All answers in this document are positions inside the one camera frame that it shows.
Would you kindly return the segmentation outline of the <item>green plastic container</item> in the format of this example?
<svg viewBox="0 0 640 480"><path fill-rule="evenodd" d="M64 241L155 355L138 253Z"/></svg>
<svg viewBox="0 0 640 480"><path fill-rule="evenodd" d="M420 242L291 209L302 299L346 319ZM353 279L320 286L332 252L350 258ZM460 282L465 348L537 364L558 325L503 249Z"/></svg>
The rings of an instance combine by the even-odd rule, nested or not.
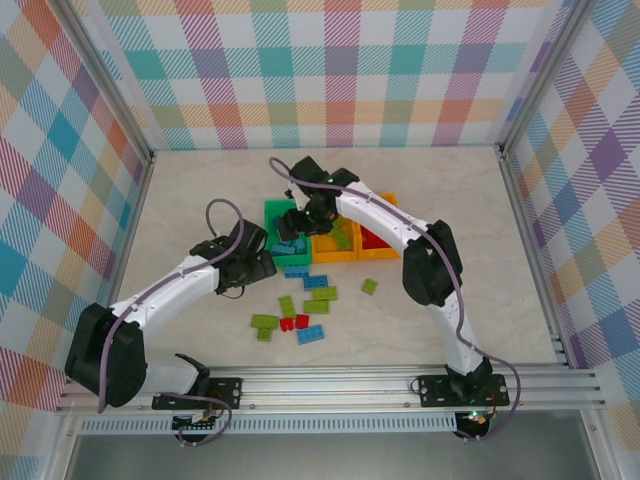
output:
<svg viewBox="0 0 640 480"><path fill-rule="evenodd" d="M280 217L284 212L295 207L293 200L266 200L264 202L264 229L267 231L266 249L271 253L271 247L277 243L290 245L291 241L282 241L279 237L277 226ZM306 254L292 254L283 256L274 256L272 258L276 266L285 267L290 265L310 265L312 263L311 241L304 235L299 235L307 242Z"/></svg>

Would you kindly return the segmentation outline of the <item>black left controller board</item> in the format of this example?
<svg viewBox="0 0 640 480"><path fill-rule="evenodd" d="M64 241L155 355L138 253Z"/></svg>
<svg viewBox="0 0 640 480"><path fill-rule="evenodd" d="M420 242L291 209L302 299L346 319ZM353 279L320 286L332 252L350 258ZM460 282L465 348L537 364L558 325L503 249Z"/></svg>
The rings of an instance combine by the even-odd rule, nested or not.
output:
<svg viewBox="0 0 640 480"><path fill-rule="evenodd" d="M171 419L171 429L183 434L207 435L213 433L217 428L218 416L204 412L190 412L187 414L174 415Z"/></svg>

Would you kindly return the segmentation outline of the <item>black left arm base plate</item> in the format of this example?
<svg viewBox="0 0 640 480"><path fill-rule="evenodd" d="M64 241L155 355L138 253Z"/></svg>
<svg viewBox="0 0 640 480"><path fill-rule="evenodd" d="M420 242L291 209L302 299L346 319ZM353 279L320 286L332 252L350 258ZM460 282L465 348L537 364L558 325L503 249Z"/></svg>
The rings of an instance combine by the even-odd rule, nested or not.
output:
<svg viewBox="0 0 640 480"><path fill-rule="evenodd" d="M192 396L211 397L228 404L232 409L238 409L242 394L242 379L237 377L210 377L206 380L197 380L195 385L187 393L187 398L160 394L155 396L151 403L153 410L205 410L214 409L211 402L192 399Z"/></svg>

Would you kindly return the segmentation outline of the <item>aluminium side frame rail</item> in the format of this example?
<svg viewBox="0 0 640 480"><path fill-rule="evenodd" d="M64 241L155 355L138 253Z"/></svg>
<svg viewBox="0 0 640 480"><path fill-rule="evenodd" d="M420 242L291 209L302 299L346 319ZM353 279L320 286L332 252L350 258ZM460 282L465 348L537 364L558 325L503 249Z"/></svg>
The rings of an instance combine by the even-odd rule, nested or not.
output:
<svg viewBox="0 0 640 480"><path fill-rule="evenodd" d="M503 152L501 145L496 144L494 146L494 150L539 302L552 337L552 343L559 344L559 347L554 348L556 356L559 358L559 362L566 365L568 368L577 368L577 360L571 348L569 337L567 336L564 325L561 321L560 312L555 302L551 284L546 278L542 256L537 244L537 238L527 217L525 203L521 192L519 191L513 169L507 155Z"/></svg>
<svg viewBox="0 0 640 480"><path fill-rule="evenodd" d="M135 235L139 226L142 211L144 209L145 200L148 194L153 172L155 169L157 156L158 156L158 151L151 150L149 152L148 158L145 160L140 189L138 192L138 196L136 198L136 203L134 205L133 212L130 217L128 228L126 230L126 237L123 243L123 250L121 252L120 258L118 259L118 263L116 264L113 282L111 284L111 288L109 291L109 296L107 299L108 305L111 305L118 299L118 296L121 290L122 282L126 273L127 264L129 262L131 250L135 240Z"/></svg>

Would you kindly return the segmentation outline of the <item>aluminium mounting rail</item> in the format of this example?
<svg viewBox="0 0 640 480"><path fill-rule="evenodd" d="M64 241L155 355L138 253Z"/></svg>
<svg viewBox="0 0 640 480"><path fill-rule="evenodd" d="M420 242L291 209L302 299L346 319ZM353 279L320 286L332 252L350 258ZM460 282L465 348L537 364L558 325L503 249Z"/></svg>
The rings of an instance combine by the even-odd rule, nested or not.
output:
<svg viewBox="0 0 640 480"><path fill-rule="evenodd" d="M604 392L594 372L570 369L562 364L524 364L513 373L505 367L494 371L504 376L510 404L507 412L602 409ZM331 366L331 367L220 367L214 378L242 380L240 413L369 413L419 411L420 391L415 380L444 370L428 365Z"/></svg>

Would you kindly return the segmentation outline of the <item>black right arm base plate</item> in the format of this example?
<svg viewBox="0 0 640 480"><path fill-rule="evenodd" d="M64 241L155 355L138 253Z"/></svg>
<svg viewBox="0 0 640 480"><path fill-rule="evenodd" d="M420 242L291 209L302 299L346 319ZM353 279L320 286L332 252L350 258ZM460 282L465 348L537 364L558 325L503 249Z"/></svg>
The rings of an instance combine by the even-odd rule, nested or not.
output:
<svg viewBox="0 0 640 480"><path fill-rule="evenodd" d="M447 375L421 375L410 384L423 408L435 407L503 407L511 401L503 375L492 374L488 382L469 399L462 399L451 387Z"/></svg>

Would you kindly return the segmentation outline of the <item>aluminium frame post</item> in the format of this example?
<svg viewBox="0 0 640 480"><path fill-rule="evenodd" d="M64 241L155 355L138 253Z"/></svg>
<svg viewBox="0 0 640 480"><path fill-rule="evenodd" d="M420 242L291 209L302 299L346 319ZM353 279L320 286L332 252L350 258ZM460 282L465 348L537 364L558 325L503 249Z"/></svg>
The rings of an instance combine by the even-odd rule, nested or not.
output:
<svg viewBox="0 0 640 480"><path fill-rule="evenodd" d="M120 122L124 133L132 142L136 152L142 156L147 165L154 160L154 151L146 141L142 130L131 113L113 76L104 62L98 48L94 45L80 16L77 14L71 0L47 0L49 6L55 11L65 31L77 48L80 56L86 64L86 68L95 80L100 92Z"/></svg>
<svg viewBox="0 0 640 480"><path fill-rule="evenodd" d="M522 93L512 105L508 119L496 143L499 156L509 155L531 122L544 94L555 80L584 23L599 0L567 0L548 31L532 64Z"/></svg>

